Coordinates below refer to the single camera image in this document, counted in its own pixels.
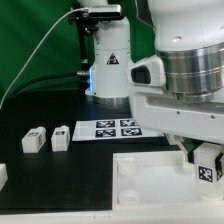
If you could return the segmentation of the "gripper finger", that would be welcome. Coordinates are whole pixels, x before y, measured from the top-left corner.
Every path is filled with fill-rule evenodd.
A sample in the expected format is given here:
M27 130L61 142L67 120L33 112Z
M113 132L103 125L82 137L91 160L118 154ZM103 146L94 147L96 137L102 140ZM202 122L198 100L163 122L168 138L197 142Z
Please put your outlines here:
M185 153L186 161L194 163L194 151L202 144L200 140L186 138L182 136L174 136L178 147Z
M217 172L223 171L223 165L222 165L222 158L224 157L224 154L221 152L215 159L215 167Z

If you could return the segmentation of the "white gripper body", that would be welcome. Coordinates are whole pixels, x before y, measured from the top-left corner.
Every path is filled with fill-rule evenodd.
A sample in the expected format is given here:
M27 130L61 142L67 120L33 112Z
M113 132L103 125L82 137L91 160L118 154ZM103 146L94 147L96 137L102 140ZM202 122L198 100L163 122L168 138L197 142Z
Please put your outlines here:
M132 116L142 128L224 144L223 103L182 103L137 85L129 89L129 99Z

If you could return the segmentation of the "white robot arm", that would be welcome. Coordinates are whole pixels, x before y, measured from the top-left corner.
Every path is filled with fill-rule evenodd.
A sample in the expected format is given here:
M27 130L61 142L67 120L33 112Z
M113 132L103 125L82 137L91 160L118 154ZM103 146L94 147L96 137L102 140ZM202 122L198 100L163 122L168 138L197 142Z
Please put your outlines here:
M100 22L87 96L127 98L140 126L200 140L185 155L198 172L224 170L224 0L135 0L156 50L138 62L130 59L130 26L120 7L78 2L88 20Z

